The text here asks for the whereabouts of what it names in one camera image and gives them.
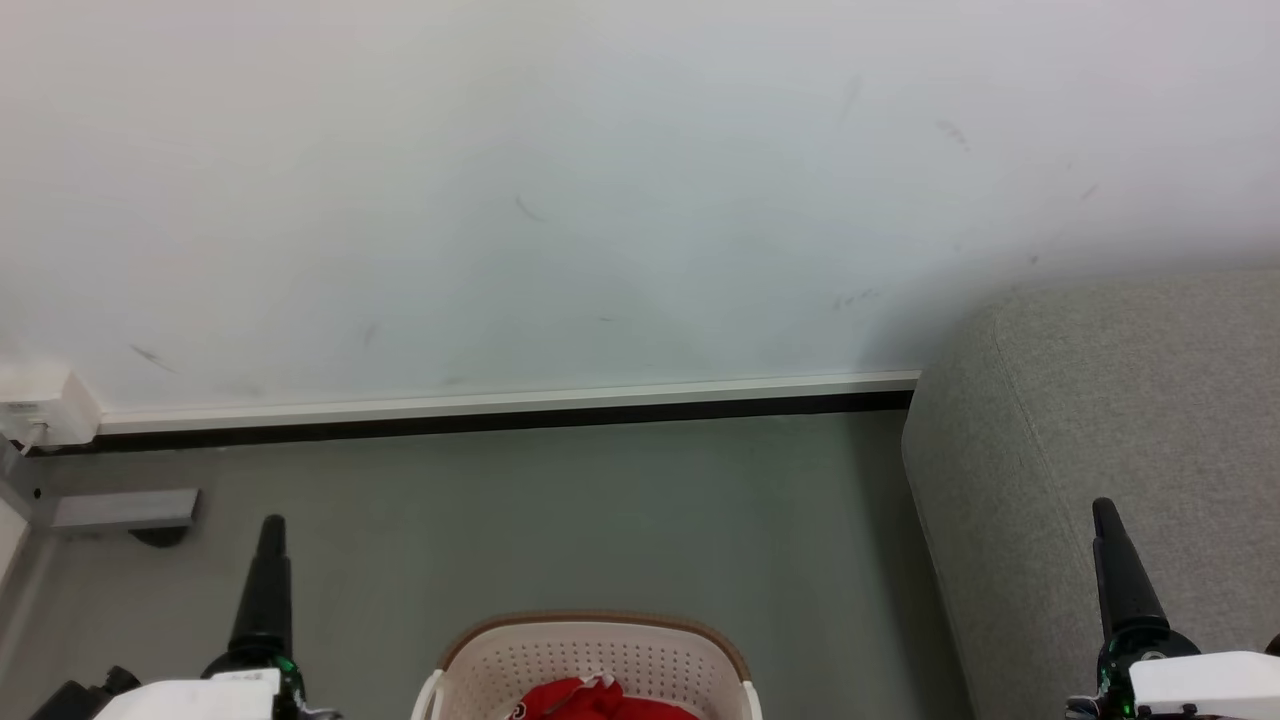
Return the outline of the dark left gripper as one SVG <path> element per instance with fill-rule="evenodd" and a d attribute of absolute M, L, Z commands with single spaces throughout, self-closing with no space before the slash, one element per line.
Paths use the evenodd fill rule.
<path fill-rule="evenodd" d="M 293 639 L 291 560 L 283 516 L 262 520 L 228 650 L 205 667 L 205 679 L 243 679 L 268 671 L 276 679 L 271 719 L 302 719 L 305 679 L 300 666 L 271 641 L 250 641 L 264 634 L 278 643 Z"/>

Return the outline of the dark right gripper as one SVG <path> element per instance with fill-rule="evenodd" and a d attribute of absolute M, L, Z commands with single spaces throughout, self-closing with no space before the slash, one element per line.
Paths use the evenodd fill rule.
<path fill-rule="evenodd" d="M 1170 625 L 1158 596 L 1111 498 L 1092 501 L 1092 557 L 1106 641 L 1098 656 L 1098 717 L 1146 719 L 1132 680 L 1140 661 L 1201 655 L 1201 648 Z"/>

